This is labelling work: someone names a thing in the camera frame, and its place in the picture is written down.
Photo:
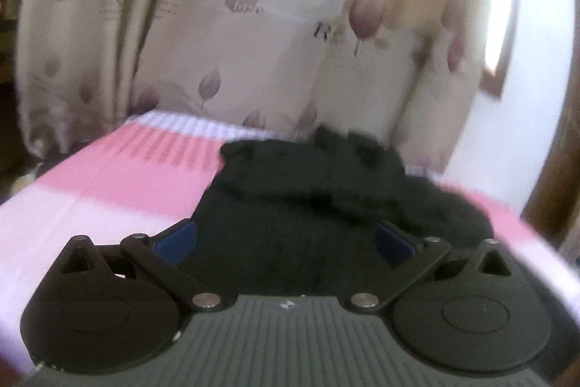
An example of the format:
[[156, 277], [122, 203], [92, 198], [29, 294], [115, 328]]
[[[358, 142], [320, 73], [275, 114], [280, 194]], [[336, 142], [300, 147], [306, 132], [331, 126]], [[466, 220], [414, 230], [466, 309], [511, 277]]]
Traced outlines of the black padded jacket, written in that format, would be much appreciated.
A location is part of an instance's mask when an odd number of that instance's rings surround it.
[[416, 357], [455, 372], [523, 365], [558, 376], [578, 352], [574, 321], [550, 290], [503, 250], [462, 195], [408, 174], [393, 148], [319, 128], [306, 143], [240, 140], [196, 207], [188, 275], [227, 295], [315, 295], [345, 301], [378, 291], [389, 270], [374, 232], [391, 223], [450, 253], [377, 314]]

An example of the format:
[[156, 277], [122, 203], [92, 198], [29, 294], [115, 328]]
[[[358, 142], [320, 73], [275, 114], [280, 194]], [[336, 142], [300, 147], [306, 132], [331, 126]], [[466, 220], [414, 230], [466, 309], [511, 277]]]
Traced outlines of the pink checked bed sheet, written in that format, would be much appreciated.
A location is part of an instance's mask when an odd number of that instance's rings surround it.
[[[221, 147], [282, 139], [181, 114], [150, 112], [97, 139], [1, 208], [1, 356], [29, 386], [575, 386], [579, 349], [555, 378], [523, 365], [455, 372], [408, 351], [377, 313], [315, 295], [227, 295], [192, 311], [121, 253], [193, 219], [222, 170]], [[502, 206], [462, 195], [503, 250], [547, 287], [579, 336], [579, 281]]]

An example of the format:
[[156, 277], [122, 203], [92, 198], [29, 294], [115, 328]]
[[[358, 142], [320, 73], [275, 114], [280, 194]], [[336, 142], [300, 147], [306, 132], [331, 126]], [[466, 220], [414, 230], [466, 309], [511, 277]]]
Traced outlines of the beige tulip print curtain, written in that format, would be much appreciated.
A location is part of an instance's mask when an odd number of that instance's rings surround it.
[[156, 109], [303, 139], [319, 125], [444, 170], [490, 0], [22, 0], [16, 81], [43, 157]]

